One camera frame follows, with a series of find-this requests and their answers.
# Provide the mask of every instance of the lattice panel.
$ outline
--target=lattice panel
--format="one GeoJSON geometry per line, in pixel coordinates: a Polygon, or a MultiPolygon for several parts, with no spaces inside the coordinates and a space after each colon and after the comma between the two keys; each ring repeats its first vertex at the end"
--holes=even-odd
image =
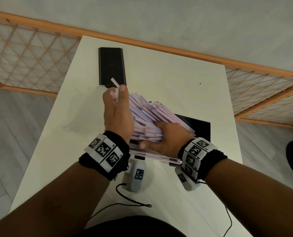
{"type": "Polygon", "coordinates": [[[278,77],[226,67],[234,114],[293,86],[292,77],[278,77]]]}
{"type": "Polygon", "coordinates": [[[0,83],[57,93],[80,39],[0,22],[0,83]]]}
{"type": "Polygon", "coordinates": [[[268,105],[244,118],[293,125],[293,95],[268,105]]]}

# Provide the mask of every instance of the hand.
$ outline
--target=hand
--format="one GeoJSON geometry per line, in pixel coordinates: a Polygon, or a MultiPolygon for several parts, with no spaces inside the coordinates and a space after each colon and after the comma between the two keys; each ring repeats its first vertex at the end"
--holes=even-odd
{"type": "Polygon", "coordinates": [[[129,92],[125,85],[119,87],[118,103],[110,95],[115,93],[114,87],[109,88],[103,94],[105,104],[105,131],[112,131],[120,135],[125,142],[129,143],[134,129],[133,115],[129,109],[129,92]]]}
{"type": "Polygon", "coordinates": [[[156,125],[163,131],[162,142],[142,141],[139,144],[139,148],[143,150],[153,150],[167,157],[178,158],[179,150],[192,139],[193,136],[178,123],[158,121],[156,125]]]}

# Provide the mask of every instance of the forearm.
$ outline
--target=forearm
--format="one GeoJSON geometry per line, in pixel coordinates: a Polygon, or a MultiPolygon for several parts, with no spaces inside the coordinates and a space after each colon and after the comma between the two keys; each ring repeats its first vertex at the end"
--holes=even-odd
{"type": "Polygon", "coordinates": [[[293,190],[249,167],[224,159],[207,185],[254,236],[293,236],[293,190]]]}
{"type": "Polygon", "coordinates": [[[82,231],[109,185],[74,163],[0,221],[0,236],[74,236],[82,231]]]}

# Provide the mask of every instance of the finger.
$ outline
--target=finger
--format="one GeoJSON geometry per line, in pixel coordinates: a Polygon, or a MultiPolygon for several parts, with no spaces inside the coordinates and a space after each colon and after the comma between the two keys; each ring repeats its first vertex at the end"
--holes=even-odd
{"type": "Polygon", "coordinates": [[[129,92],[125,85],[119,87],[118,107],[124,110],[129,109],[129,92]]]}
{"type": "Polygon", "coordinates": [[[166,125],[167,125],[167,123],[164,122],[164,121],[157,121],[155,124],[156,124],[156,126],[159,127],[161,130],[163,130],[163,129],[166,127],[166,125]]]}
{"type": "Polygon", "coordinates": [[[142,141],[139,144],[139,148],[142,150],[153,150],[161,153],[162,143],[152,142],[152,141],[142,141]]]}
{"type": "Polygon", "coordinates": [[[103,94],[103,101],[105,104],[105,111],[114,113],[117,107],[117,103],[114,101],[113,97],[110,95],[110,92],[115,92],[114,87],[109,88],[103,94]]]}

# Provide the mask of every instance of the bundle of straws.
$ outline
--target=bundle of straws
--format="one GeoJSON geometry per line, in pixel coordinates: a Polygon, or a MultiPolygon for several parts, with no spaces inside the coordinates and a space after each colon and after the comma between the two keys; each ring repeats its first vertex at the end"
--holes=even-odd
{"type": "MultiPolygon", "coordinates": [[[[111,81],[119,88],[119,84],[114,78],[112,78],[111,81]]],[[[118,96],[113,92],[110,92],[110,94],[116,102],[118,102],[118,96]]],[[[179,123],[195,136],[195,131],[168,108],[155,101],[147,102],[144,97],[140,96],[137,92],[129,94],[129,108],[134,117],[132,140],[161,142],[163,132],[155,125],[156,121],[179,123]]]]}

